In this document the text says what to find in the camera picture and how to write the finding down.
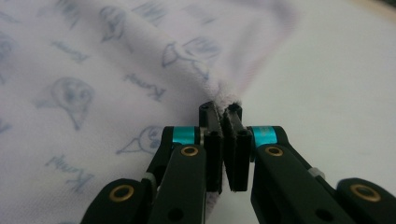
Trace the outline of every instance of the white cloth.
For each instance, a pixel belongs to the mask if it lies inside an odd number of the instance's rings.
[[[79,223],[164,126],[237,101],[294,21],[280,0],[0,1],[0,223]]]

